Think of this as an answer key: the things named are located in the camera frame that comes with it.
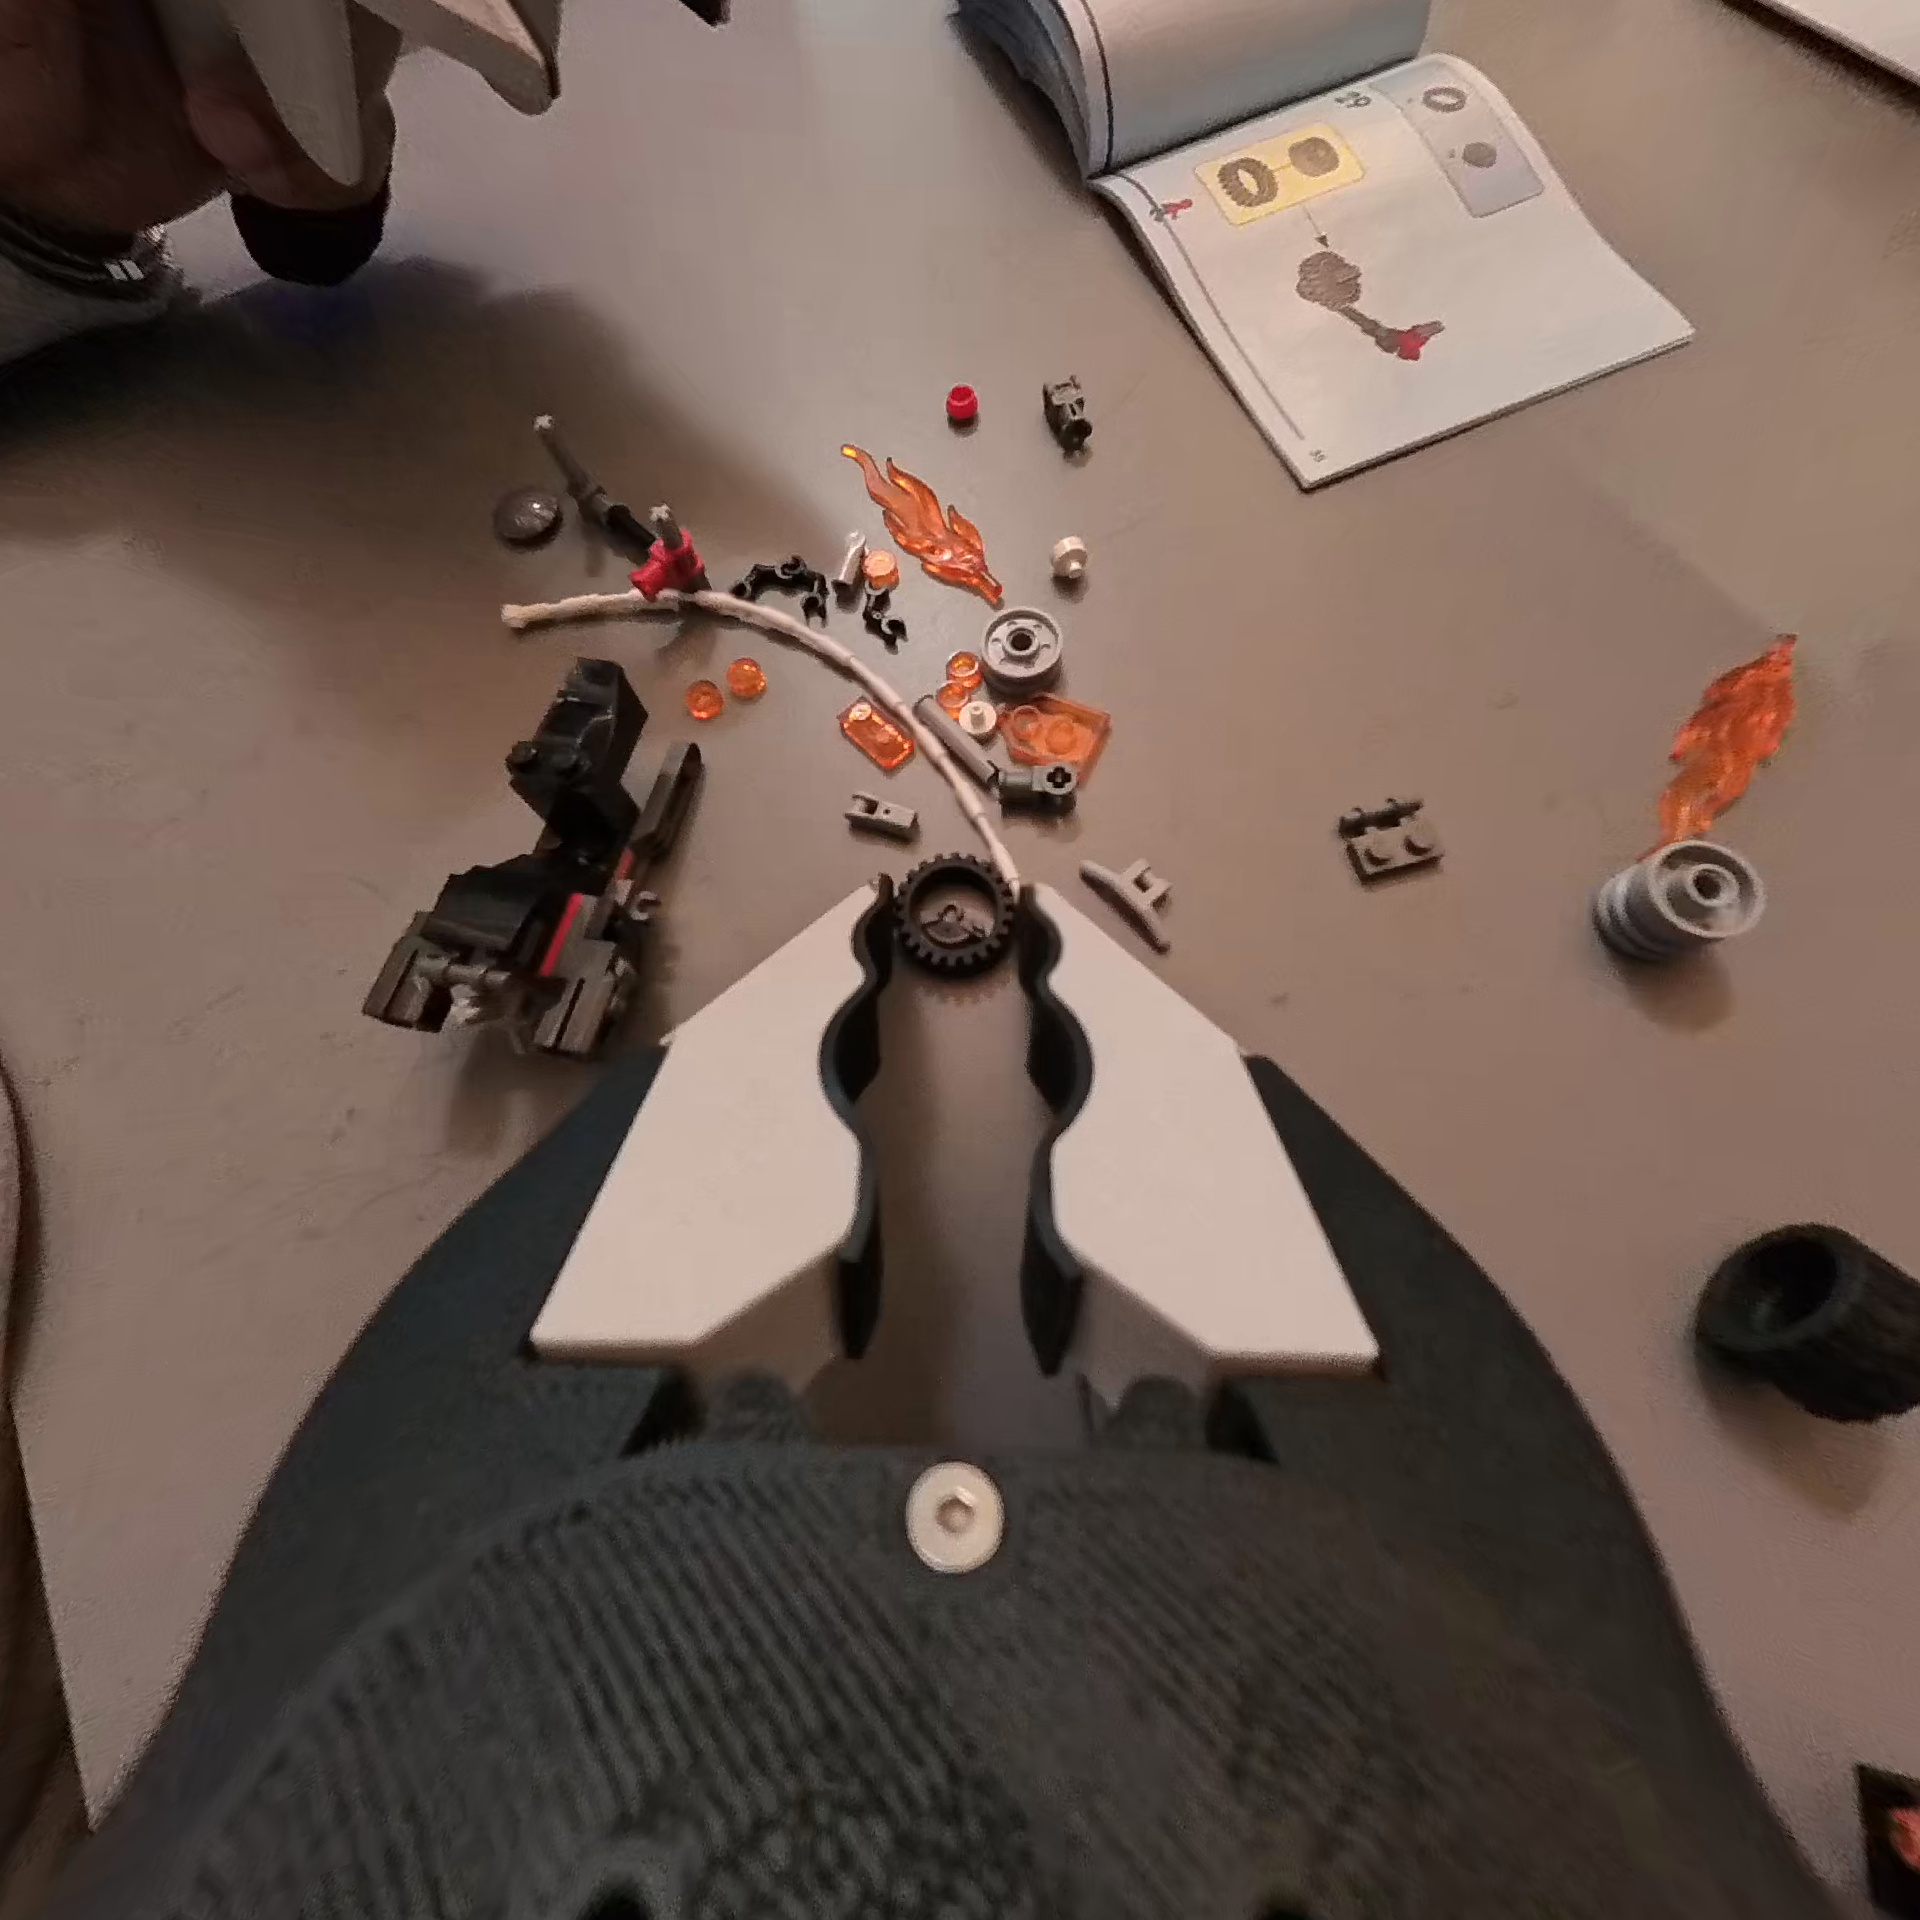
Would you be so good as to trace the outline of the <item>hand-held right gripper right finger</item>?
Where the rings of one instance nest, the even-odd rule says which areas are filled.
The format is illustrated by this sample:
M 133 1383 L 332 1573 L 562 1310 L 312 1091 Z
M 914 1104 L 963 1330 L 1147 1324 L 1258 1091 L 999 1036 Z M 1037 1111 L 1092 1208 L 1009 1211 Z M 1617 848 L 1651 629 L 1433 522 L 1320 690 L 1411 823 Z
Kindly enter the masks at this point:
M 1045 1108 L 1019 1303 L 1045 1375 L 1119 1403 L 1208 1398 L 1380 1363 L 1256 1068 L 1147 963 L 1048 884 L 1021 893 L 1024 1071 Z

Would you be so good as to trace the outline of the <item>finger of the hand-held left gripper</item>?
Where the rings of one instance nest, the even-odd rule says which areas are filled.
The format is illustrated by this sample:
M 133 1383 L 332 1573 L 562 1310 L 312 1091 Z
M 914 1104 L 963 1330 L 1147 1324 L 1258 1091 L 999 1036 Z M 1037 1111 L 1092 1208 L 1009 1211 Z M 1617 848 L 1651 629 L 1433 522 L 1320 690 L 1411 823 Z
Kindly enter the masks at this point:
M 517 112 L 560 95 L 562 3 L 362 3 L 399 35 L 488 83 Z
M 338 182 L 367 166 L 344 3 L 153 3 L 185 83 L 256 85 L 299 154 Z

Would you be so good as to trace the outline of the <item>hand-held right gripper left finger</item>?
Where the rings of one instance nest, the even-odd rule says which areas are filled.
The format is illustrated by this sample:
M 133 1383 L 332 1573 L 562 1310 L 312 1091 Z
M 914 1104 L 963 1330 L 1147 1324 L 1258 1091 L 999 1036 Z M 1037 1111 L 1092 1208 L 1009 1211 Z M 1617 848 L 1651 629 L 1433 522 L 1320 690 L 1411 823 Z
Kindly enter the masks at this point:
M 532 1326 L 545 1360 L 804 1387 L 880 1318 L 858 1102 L 880 1064 L 897 886 L 859 884 L 665 1039 Z

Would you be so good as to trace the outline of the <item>axle assembly with red joint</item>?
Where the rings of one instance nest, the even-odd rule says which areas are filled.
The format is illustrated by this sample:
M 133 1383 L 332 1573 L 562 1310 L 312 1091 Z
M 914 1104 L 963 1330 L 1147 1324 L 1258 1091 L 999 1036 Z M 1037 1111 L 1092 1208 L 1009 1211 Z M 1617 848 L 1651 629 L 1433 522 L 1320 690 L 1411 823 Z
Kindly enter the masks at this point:
M 562 438 L 560 424 L 553 415 L 537 415 L 532 432 L 545 447 L 549 462 L 556 467 L 567 495 L 589 525 L 633 565 L 643 565 L 655 556 L 656 543 L 665 548 L 679 547 L 683 531 L 679 519 L 668 508 L 655 508 L 647 514 L 632 509 L 618 501 L 573 455 Z

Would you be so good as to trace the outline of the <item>thin black lego tire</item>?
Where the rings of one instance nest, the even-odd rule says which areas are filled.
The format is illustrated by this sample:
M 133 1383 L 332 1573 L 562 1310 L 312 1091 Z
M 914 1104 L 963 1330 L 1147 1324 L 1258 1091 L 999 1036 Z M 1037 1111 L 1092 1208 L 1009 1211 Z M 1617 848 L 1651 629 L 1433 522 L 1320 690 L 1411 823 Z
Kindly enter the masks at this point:
M 972 981 L 996 970 L 1017 932 L 1017 893 L 977 854 L 938 854 L 897 886 L 897 944 L 939 981 Z

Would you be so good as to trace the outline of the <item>grey lego wheel hub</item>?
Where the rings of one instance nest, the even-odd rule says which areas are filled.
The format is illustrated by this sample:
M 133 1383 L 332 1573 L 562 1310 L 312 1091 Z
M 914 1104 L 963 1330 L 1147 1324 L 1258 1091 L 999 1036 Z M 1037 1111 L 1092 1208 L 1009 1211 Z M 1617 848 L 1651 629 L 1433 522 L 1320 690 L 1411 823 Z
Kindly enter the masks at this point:
M 1659 967 L 1745 938 L 1764 915 L 1759 868 L 1713 839 L 1682 839 L 1612 875 L 1592 900 L 1601 944 Z
M 1060 624 L 1040 607 L 1004 607 L 977 647 L 983 682 L 1004 700 L 1027 702 L 1052 690 L 1065 660 Z

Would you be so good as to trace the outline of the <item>lego instruction booklet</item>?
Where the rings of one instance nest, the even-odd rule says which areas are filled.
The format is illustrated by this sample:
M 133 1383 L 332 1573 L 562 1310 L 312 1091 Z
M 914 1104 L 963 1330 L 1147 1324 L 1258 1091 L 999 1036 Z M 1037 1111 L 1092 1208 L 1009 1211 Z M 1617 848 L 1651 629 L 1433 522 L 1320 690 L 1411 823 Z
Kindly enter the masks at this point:
M 1304 488 L 1693 340 L 1421 3 L 972 3 Z

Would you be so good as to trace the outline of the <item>person's left forearm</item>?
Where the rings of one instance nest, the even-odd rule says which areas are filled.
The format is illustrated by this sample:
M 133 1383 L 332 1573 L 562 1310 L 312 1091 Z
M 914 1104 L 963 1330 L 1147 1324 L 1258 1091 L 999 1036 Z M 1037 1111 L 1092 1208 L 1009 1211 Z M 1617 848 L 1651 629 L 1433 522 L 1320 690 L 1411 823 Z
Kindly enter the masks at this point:
M 59 344 L 151 324 L 181 298 L 183 278 L 156 232 L 108 255 L 3 252 L 3 365 Z

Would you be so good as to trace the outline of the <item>dark grey lego plate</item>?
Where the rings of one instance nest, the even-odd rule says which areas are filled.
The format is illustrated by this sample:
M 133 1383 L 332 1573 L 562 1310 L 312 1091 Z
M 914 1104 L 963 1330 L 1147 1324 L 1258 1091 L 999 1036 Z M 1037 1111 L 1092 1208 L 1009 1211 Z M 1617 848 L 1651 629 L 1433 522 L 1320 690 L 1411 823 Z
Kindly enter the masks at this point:
M 1355 879 L 1363 884 L 1419 874 L 1445 860 L 1440 834 L 1425 799 L 1351 806 L 1338 818 L 1335 834 Z

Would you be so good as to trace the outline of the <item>white flexible lego tube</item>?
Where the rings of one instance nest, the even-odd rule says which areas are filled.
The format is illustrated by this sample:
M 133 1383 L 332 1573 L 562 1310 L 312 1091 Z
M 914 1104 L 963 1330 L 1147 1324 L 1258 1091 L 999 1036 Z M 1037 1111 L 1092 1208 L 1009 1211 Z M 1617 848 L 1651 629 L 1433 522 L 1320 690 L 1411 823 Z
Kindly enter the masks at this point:
M 890 718 L 913 736 L 917 751 L 921 751 L 935 772 L 947 780 L 956 805 L 977 831 L 996 875 L 1015 892 L 1015 895 L 1021 893 L 1024 877 L 1017 860 L 1002 842 L 995 818 L 987 811 L 987 802 L 981 798 L 978 784 L 957 763 L 953 751 L 932 734 L 930 724 L 917 715 L 913 702 L 907 702 L 905 695 L 885 679 L 882 671 L 877 671 L 877 667 L 868 666 L 859 653 L 850 651 L 825 629 L 812 627 L 803 616 L 781 613 L 779 607 L 768 607 L 712 587 L 660 590 L 655 599 L 647 599 L 633 587 L 627 592 L 584 592 L 553 603 L 507 603 L 498 607 L 500 624 L 513 634 L 528 634 L 532 629 L 586 619 L 692 616 L 696 613 L 779 637 L 779 642 L 803 648 L 831 666 L 831 670 L 850 684 L 859 686 L 873 707 L 887 711 Z

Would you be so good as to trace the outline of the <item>grey lego pin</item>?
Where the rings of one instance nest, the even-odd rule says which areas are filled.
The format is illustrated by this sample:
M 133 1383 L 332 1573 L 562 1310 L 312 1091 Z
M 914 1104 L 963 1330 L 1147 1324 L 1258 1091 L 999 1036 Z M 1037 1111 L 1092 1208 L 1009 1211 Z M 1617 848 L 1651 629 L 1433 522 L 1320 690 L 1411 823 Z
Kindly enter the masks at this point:
M 919 698 L 914 702 L 914 715 L 941 743 L 956 765 L 964 768 L 977 784 L 995 791 L 1002 780 L 1002 768 L 935 695 Z

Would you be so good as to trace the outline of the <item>orange lego flame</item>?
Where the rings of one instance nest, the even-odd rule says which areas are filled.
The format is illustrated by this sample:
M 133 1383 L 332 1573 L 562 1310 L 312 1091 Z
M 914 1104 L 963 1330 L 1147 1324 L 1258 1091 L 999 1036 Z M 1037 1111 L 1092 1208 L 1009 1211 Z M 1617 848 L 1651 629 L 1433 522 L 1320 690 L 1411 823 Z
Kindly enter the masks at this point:
M 1797 637 L 1781 635 L 1700 693 L 1671 743 L 1671 778 L 1656 806 L 1651 854 L 1711 837 L 1783 747 L 1797 715 L 1794 648 Z
M 945 506 L 927 480 L 895 459 L 880 463 L 855 443 L 840 451 L 861 470 L 861 485 L 880 508 L 891 539 L 921 565 L 927 576 L 975 592 L 991 607 L 1002 607 L 1004 587 L 993 574 L 986 539 L 972 519 Z

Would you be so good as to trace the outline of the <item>wide black lego tire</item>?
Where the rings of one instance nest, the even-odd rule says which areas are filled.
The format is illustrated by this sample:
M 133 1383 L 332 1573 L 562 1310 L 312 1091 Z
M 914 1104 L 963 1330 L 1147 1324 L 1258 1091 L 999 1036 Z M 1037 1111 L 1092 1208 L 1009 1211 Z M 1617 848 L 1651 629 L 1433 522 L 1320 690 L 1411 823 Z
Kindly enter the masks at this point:
M 1725 1371 L 1828 1424 L 1879 1424 L 1917 1405 L 1916 1277 L 1824 1222 L 1725 1255 L 1696 1295 L 1693 1335 Z

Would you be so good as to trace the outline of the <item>person's left hand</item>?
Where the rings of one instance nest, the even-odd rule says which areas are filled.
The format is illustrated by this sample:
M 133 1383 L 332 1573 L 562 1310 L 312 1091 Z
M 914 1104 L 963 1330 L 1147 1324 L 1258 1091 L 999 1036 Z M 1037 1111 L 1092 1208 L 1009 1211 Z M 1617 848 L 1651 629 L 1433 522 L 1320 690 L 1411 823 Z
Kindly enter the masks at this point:
M 181 78 L 151 4 L 3 4 L 3 203 L 105 236 L 171 223 L 241 195 L 276 207 L 368 202 L 393 160 L 388 86 L 401 35 L 347 8 L 368 168 L 337 182 L 282 123 L 243 58 Z

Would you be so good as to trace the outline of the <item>silver wristwatch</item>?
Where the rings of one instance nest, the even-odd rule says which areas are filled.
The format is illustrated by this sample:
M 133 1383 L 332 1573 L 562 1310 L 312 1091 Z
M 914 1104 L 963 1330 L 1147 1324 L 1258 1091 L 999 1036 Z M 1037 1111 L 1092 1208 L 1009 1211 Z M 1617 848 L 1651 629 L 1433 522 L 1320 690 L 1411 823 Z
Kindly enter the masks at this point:
M 162 311 L 181 276 L 160 228 L 87 236 L 3 207 L 5 356 L 27 340 L 133 324 Z

